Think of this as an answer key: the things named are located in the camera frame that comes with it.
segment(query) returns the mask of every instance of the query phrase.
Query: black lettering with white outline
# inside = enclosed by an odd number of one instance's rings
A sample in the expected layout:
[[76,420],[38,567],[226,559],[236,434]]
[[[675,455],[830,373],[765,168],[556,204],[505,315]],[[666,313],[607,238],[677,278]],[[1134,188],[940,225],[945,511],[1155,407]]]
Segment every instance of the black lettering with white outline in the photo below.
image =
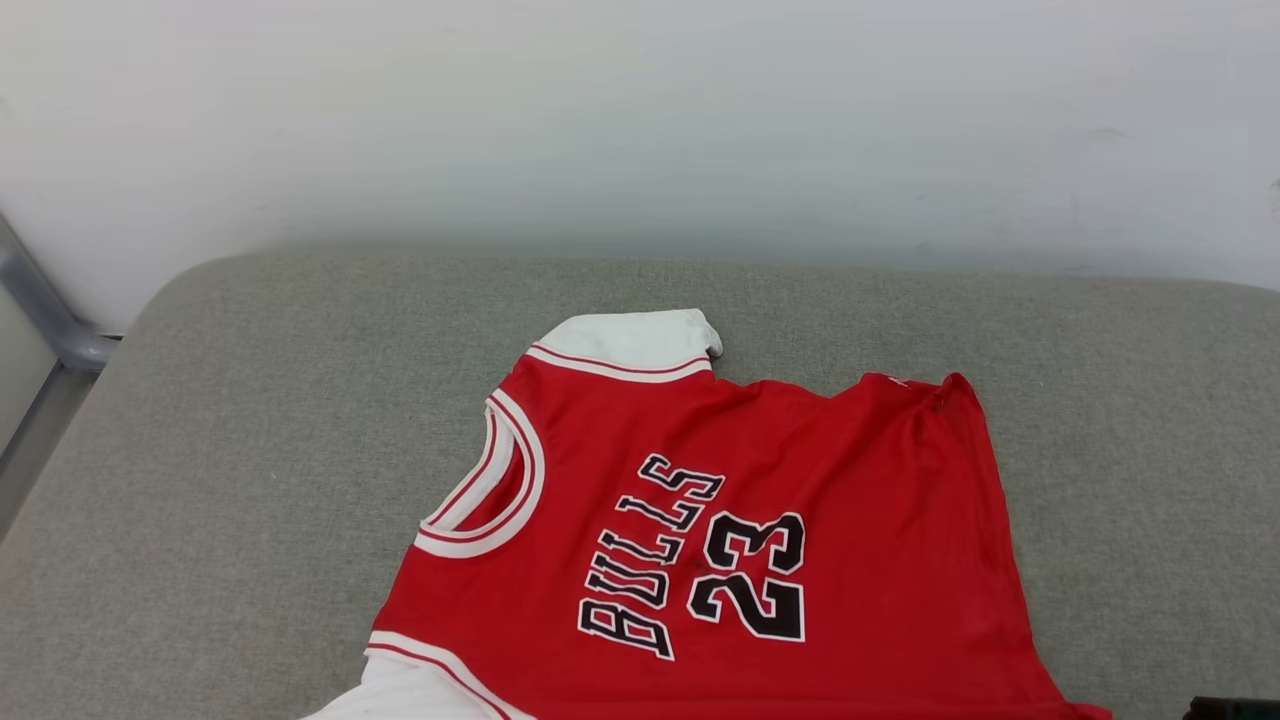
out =
[[[662,610],[667,606],[667,588],[671,582],[662,570],[636,570],[627,568],[621,562],[609,560],[603,552],[596,552],[591,557],[591,568],[586,574],[585,584],[588,588],[608,594],[626,594],[654,610]],[[620,578],[621,583],[605,578],[605,573]]]
[[667,626],[616,602],[582,598],[577,603],[577,629],[598,638],[648,650],[662,660],[675,660]]
[[[719,492],[721,484],[724,482],[724,475],[708,475],[707,473],[695,473],[692,470],[685,470],[684,468],[676,468],[669,474],[663,475],[662,473],[669,468],[671,460],[653,452],[645,459],[644,465],[640,466],[640,470],[637,470],[636,474],[646,480],[658,483],[669,491],[682,492],[684,496],[690,500],[699,500],[703,502],[713,500],[716,493]],[[694,487],[685,489],[685,486],[690,483],[692,483]]]
[[[712,518],[710,528],[707,530],[704,553],[713,566],[736,570],[741,555],[730,547],[732,538],[744,539],[746,555],[755,555],[776,536],[781,537],[781,543],[769,551],[769,569],[790,575],[804,564],[804,520],[795,512],[787,512],[763,525],[735,518],[728,511],[718,512]],[[739,619],[753,635],[804,642],[803,585],[767,578],[763,592],[756,596],[746,573],[703,575],[694,580],[686,607],[695,618],[719,623],[723,605],[723,600],[718,597],[721,592],[728,593],[737,609]]]
[[622,552],[631,553],[639,557],[640,560],[649,560],[650,562],[658,562],[662,565],[675,564],[676,560],[680,557],[680,550],[685,547],[685,541],[680,538],[673,538],[671,536],[659,534],[658,544],[660,544],[663,550],[660,551],[649,550],[623,537],[618,537],[618,534],[614,533],[613,530],[602,532],[598,542],[611,550],[617,548],[621,550]]
[[649,518],[653,518],[654,520],[662,523],[663,525],[667,525],[672,530],[676,530],[677,533],[685,533],[689,530],[689,528],[692,528],[694,523],[698,521],[698,516],[701,515],[703,512],[701,505],[685,502],[682,500],[677,500],[675,507],[676,510],[680,510],[680,515],[668,515],[667,512],[658,510],[653,505],[649,505],[643,500],[631,497],[630,495],[623,495],[622,497],[620,497],[618,503],[613,506],[614,510],[622,510],[623,512],[626,512],[627,510],[635,510],[636,512],[648,515]]

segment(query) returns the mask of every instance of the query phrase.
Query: black object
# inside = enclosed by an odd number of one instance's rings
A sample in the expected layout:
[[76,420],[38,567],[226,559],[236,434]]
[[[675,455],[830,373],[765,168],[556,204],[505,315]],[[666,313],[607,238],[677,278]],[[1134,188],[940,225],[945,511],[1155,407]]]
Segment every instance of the black object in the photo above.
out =
[[1183,720],[1280,720],[1280,701],[1196,697]]

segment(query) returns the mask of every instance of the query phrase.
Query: floor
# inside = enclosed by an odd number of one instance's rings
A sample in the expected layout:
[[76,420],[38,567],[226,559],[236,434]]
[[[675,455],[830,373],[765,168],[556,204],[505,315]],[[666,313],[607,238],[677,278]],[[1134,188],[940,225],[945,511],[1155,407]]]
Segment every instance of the floor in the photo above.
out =
[[56,368],[0,455],[0,541],[96,379],[97,375]]

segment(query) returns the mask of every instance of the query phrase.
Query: gray cushion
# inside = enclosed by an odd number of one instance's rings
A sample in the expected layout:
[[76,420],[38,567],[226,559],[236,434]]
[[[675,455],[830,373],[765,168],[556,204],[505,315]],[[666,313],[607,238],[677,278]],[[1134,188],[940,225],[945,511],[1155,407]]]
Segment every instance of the gray cushion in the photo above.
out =
[[1068,697],[1152,720],[1280,697],[1280,295],[308,254],[198,268],[129,333],[0,544],[0,717],[319,708],[518,354],[570,315],[684,306],[737,382],[973,380]]

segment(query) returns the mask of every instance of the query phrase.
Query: jersey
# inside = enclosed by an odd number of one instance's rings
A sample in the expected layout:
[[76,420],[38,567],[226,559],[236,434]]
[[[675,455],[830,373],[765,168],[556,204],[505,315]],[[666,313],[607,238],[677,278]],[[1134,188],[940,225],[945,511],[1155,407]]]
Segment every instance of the jersey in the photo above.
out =
[[402,706],[1110,717],[1068,703],[1037,657],[963,377],[872,373],[823,397],[718,379],[721,351],[676,310],[571,318],[518,359],[480,462],[422,520],[374,621],[370,669],[422,679],[401,675],[419,691]]

